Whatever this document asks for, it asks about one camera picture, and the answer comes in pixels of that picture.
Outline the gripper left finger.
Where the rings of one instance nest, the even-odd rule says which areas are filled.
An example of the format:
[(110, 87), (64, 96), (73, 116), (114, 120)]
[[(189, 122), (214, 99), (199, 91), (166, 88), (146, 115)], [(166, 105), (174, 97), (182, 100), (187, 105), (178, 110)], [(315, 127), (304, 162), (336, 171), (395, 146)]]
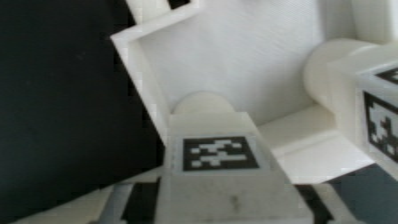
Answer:
[(119, 183), (110, 191), (100, 218), (89, 224), (155, 224), (160, 178)]

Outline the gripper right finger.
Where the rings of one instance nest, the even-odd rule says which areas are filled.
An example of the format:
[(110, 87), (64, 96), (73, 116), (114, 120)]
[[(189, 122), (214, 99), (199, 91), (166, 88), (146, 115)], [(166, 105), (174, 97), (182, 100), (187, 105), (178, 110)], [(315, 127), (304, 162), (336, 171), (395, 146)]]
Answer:
[(297, 184), (295, 188), (315, 215), (313, 224), (366, 224), (357, 219), (329, 184)]

